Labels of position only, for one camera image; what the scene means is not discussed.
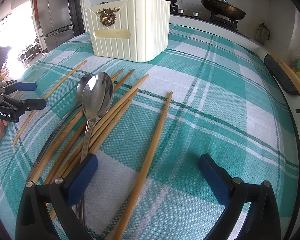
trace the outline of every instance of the screw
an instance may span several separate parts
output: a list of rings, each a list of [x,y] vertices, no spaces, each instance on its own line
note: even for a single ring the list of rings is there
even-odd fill
[[[26,183],[26,187],[32,187],[32,185],[33,185],[33,182],[32,182],[32,181],[28,181],[28,182]]]
[[[54,180],[54,183],[55,184],[60,184],[60,183],[62,183],[63,182],[63,178],[56,178],[55,180]]]
[[[270,183],[269,181],[265,180],[265,181],[263,182],[263,185],[265,185],[266,187],[270,187],[270,186],[271,186],[271,183]]]
[[[240,179],[240,178],[238,178],[238,177],[234,177],[234,178],[233,178],[233,182],[234,182],[235,184],[241,184],[241,183],[242,183],[242,179]]]

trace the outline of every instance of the gas stove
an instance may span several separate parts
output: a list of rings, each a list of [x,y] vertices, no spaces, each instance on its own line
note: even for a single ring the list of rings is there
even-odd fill
[[[171,15],[176,16],[182,16],[187,18],[196,19],[203,22],[208,22],[217,26],[220,26],[222,28],[225,28],[227,30],[230,30],[232,32],[235,32],[247,39],[250,39],[248,36],[244,35],[243,33],[239,32],[237,30],[238,21],[230,20],[230,19],[224,19],[222,17],[219,17],[218,14],[211,13],[210,18],[200,17],[198,12],[189,11],[189,10],[183,10],[179,9],[177,4],[172,4],[170,9]]]

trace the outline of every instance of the wooden board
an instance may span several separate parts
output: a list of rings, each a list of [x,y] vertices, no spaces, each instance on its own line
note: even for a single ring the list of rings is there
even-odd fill
[[[279,64],[283,71],[288,75],[288,77],[291,79],[292,83],[295,85],[300,94],[300,78],[298,78],[297,74],[287,64],[280,60],[275,54],[271,53],[270,55]]]

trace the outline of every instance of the black pad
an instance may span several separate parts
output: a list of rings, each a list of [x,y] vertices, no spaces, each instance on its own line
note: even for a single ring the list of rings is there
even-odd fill
[[[286,93],[291,95],[299,95],[299,92],[291,79],[274,60],[274,58],[271,57],[271,55],[266,55],[264,63],[270,74],[274,76],[274,78],[279,82],[280,86]]]

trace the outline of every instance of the table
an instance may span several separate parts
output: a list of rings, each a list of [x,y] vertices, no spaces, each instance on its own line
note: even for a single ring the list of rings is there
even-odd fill
[[[23,62],[23,60],[25,60],[25,57],[29,57],[31,54],[37,55],[38,53],[40,53],[39,43],[36,43],[31,48],[20,54],[18,58],[21,62]]]
[[[9,124],[0,144],[0,218],[12,238],[26,177],[56,124],[75,104],[77,82],[86,73],[113,75],[121,68],[118,80],[136,70],[117,90],[114,103],[141,76],[150,76],[96,153],[99,167],[85,193],[91,236],[111,239],[169,91],[173,97],[167,120],[123,239],[204,238],[224,206],[217,203],[198,169],[203,153],[246,183],[271,182],[284,235],[298,183],[296,138],[282,93],[258,57],[224,38],[170,24],[168,48],[152,61],[135,63],[95,56],[89,33],[84,33],[32,65],[22,81],[36,82],[38,88],[20,97],[42,98],[85,59],[88,62],[35,114],[17,145],[13,147],[12,140],[29,113],[18,124]],[[82,122],[66,138],[39,183]],[[245,205],[230,239],[238,234],[248,208]],[[55,226],[66,239],[58,220]]]

